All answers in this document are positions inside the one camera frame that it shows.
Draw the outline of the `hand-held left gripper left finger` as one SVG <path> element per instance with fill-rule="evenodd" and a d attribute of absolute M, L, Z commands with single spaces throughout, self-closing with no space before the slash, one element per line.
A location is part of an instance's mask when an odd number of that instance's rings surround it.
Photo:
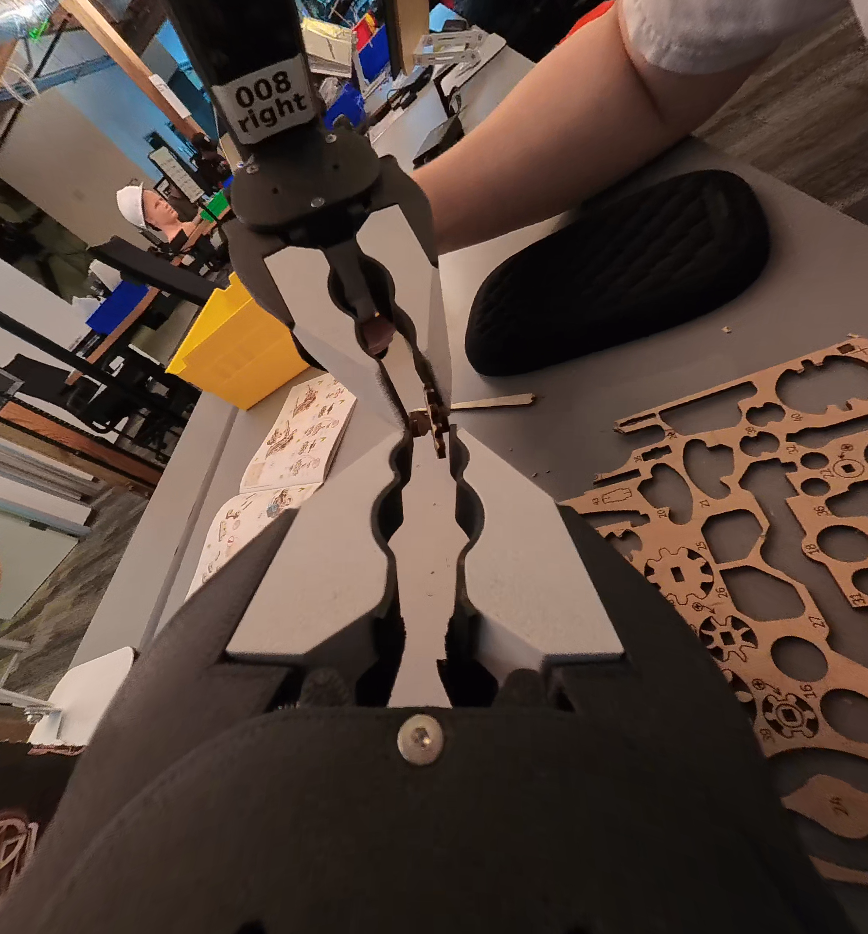
<path fill-rule="evenodd" d="M 231 660 L 337 672 L 364 706 L 390 701 L 406 642 L 395 559 L 413 441 L 393 432 L 298 508 L 227 645 Z"/>

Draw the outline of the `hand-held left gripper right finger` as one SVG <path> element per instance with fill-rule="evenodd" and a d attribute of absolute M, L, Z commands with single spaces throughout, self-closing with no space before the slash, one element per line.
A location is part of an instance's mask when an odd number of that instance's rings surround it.
<path fill-rule="evenodd" d="M 554 499 L 467 430 L 451 430 L 456 563 L 451 702 L 492 702 L 515 671 L 619 660 L 620 637 Z"/>

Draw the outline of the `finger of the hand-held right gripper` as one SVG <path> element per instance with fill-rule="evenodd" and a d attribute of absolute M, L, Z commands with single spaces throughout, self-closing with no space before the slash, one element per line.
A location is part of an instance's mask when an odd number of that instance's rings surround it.
<path fill-rule="evenodd" d="M 410 350 L 423 393 L 425 381 L 435 383 L 451 413 L 451 349 L 438 266 L 399 207 L 371 214 L 357 242 L 390 281 L 394 329 Z"/>
<path fill-rule="evenodd" d="M 381 359 L 392 342 L 393 323 L 380 315 L 360 322 L 340 309 L 328 288 L 331 267 L 321 251 L 287 247 L 267 257 L 265 266 L 302 347 L 370 412 L 407 432 L 407 413 Z"/>

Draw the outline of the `small wooden gear part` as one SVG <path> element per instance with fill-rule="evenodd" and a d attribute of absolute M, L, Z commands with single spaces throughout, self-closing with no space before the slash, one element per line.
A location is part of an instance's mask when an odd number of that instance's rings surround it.
<path fill-rule="evenodd" d="M 438 459 L 447 458 L 447 441 L 445 435 L 450 432 L 450 408 L 444 403 L 437 385 L 430 381 L 424 382 L 425 406 L 430 434 Z"/>

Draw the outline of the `person's right forearm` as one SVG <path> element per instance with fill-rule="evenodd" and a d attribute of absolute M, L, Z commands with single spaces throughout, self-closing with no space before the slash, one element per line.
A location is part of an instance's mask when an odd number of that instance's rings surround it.
<path fill-rule="evenodd" d="M 568 37 L 483 123 L 414 173 L 440 255 L 575 207 L 704 120 L 691 78 L 632 50 L 622 9 Z"/>

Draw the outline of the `black model kit box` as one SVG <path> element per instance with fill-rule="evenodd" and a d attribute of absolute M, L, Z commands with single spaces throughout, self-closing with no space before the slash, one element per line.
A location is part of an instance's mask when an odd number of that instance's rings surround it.
<path fill-rule="evenodd" d="M 29 863 L 82 752 L 0 741 L 0 901 Z"/>

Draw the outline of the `yellow plastic bin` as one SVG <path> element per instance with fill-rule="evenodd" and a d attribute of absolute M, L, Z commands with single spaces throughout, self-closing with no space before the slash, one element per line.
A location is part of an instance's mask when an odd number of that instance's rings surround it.
<path fill-rule="evenodd" d="M 230 273 L 229 286 L 207 300 L 166 372 L 245 411 L 308 368 L 290 330 Z"/>

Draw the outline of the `blue plastic bin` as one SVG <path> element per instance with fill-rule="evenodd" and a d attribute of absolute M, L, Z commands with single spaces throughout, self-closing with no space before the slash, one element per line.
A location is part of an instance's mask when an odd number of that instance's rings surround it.
<path fill-rule="evenodd" d="M 335 127 L 341 121 L 345 121 L 357 131 L 363 130 L 366 125 L 367 112 L 364 97 L 358 86 L 351 82 L 347 82 L 342 87 L 323 117 L 323 124 L 328 132 L 334 132 Z"/>
<path fill-rule="evenodd" d="M 88 328 L 107 336 L 132 313 L 147 296 L 149 287 L 122 280 L 87 319 Z"/>

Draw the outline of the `illustrated instruction booklet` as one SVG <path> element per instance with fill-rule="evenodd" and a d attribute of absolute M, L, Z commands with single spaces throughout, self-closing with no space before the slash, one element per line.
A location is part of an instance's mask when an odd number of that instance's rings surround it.
<path fill-rule="evenodd" d="M 290 390 L 247 465 L 238 494 L 223 504 L 209 527 L 187 597 L 323 485 L 355 404 L 355 395 L 330 375 Z"/>

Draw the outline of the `laser-cut wooden part sheet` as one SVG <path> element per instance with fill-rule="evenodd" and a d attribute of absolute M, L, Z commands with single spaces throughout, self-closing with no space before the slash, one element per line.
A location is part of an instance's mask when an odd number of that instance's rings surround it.
<path fill-rule="evenodd" d="M 868 339 L 618 420 L 567 506 L 716 662 L 831 881 L 868 888 Z"/>

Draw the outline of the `thin wooden stick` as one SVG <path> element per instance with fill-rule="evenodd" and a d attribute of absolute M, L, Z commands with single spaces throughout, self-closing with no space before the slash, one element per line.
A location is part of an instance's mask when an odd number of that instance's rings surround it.
<path fill-rule="evenodd" d="M 537 401 L 533 392 L 452 403 L 451 413 L 527 407 Z"/>

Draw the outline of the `white hard hat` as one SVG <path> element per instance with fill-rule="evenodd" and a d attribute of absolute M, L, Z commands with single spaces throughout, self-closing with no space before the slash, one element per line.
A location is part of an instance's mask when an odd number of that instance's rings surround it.
<path fill-rule="evenodd" d="M 116 203 L 122 216 L 140 230 L 160 231 L 160 226 L 145 213 L 145 189 L 142 184 L 130 183 L 116 193 Z"/>

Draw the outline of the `wooden shelf beam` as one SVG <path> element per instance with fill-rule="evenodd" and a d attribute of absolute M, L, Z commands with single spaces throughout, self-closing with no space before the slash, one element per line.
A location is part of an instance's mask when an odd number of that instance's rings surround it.
<path fill-rule="evenodd" d="M 161 90 L 154 81 L 153 71 L 145 65 L 136 52 L 124 41 L 113 24 L 104 17 L 98 7 L 90 1 L 60 1 L 60 6 L 76 18 L 84 30 L 100 45 L 115 64 L 118 64 L 139 90 L 162 112 L 172 125 L 191 139 L 201 132 L 189 110 L 170 90 Z"/>

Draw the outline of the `black padded wrist rest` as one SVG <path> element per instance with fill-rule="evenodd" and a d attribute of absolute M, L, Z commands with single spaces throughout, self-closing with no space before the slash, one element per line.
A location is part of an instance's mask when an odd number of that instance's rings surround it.
<path fill-rule="evenodd" d="M 464 336 L 472 368 L 515 377 L 694 321 L 762 274 L 770 228 L 738 175 L 703 170 L 595 205 L 489 274 Z"/>

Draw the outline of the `clear acrylic bracket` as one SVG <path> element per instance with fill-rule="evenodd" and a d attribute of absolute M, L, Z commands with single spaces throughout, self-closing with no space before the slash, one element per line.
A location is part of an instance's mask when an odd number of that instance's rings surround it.
<path fill-rule="evenodd" d="M 478 28 L 423 34 L 413 51 L 413 63 L 422 67 L 474 66 L 481 60 L 480 49 L 486 39 L 486 31 Z"/>

